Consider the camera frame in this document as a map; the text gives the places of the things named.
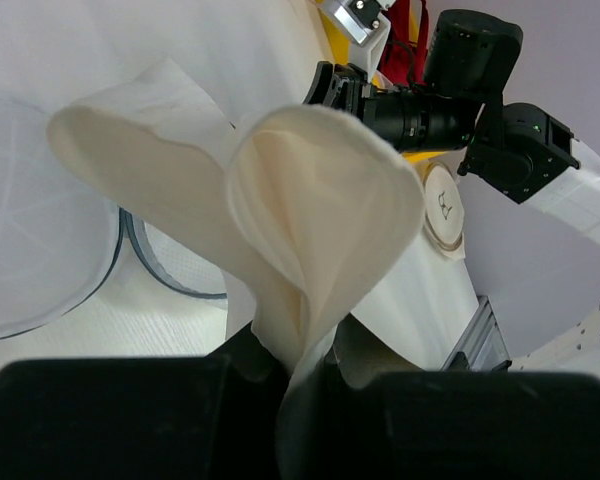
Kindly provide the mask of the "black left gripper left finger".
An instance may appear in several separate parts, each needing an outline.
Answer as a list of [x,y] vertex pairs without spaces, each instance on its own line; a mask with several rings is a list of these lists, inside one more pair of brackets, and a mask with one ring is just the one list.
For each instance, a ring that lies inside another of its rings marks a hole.
[[275,479],[288,385],[261,350],[0,370],[0,479]]

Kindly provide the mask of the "white bra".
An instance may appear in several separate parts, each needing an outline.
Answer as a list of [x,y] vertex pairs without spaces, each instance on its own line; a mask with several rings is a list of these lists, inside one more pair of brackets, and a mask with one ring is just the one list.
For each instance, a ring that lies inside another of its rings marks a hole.
[[463,256],[426,236],[423,165],[349,114],[292,105],[231,124],[168,60],[56,112],[46,135],[80,180],[241,285],[229,324],[249,325],[290,376],[283,478],[321,478],[335,457],[312,406],[346,315],[436,370],[477,310]]

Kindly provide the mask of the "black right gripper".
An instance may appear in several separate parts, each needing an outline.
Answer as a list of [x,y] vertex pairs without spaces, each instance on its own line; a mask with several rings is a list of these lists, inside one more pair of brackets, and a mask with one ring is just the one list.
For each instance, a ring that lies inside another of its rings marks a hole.
[[459,150],[468,145],[480,106],[444,97],[428,88],[393,86],[380,89],[353,66],[319,61],[303,104],[321,105],[331,90],[333,72],[339,84],[332,106],[358,118],[400,153]]

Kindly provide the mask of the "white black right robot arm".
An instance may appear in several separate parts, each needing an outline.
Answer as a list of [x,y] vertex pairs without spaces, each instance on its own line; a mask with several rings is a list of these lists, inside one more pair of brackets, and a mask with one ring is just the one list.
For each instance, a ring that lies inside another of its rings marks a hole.
[[[503,90],[518,60],[523,32],[513,23],[473,10],[443,11],[431,47],[426,42],[428,12],[422,8],[422,27],[415,51],[400,43],[391,21],[376,1],[327,1],[327,14],[345,38],[357,46],[361,59],[346,65],[318,62],[303,103],[322,105],[352,114],[401,154],[434,153],[466,148],[457,173],[473,174],[519,205],[549,214],[600,245],[600,158],[571,130],[537,106],[503,104]],[[410,55],[405,84],[372,84],[375,68],[387,45],[405,48]],[[434,234],[434,220],[449,221],[451,207],[442,200],[442,186],[453,186],[452,174],[441,163],[424,170],[428,195],[425,233],[443,253],[461,250],[460,230],[453,242]],[[434,315],[425,333],[374,333],[389,348],[417,367],[447,368],[457,357],[470,358],[463,335],[469,327],[490,319],[486,297],[476,303],[469,321],[462,302],[441,300],[449,312]],[[600,307],[578,329],[552,340],[523,358],[517,367],[556,369],[581,362],[582,371],[600,376]]]

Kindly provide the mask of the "white mesh laundry bag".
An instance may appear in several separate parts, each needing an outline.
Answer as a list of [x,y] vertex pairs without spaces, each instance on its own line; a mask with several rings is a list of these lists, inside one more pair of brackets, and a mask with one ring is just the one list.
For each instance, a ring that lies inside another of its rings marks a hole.
[[69,174],[49,150],[48,114],[0,92],[0,340],[92,297],[123,244],[167,289],[227,306],[220,269]]

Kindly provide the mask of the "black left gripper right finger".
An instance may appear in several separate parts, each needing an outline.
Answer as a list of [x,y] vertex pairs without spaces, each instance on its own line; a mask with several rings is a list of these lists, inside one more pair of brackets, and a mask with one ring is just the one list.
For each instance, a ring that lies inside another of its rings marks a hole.
[[600,380],[422,371],[355,318],[282,406],[286,479],[600,479]]

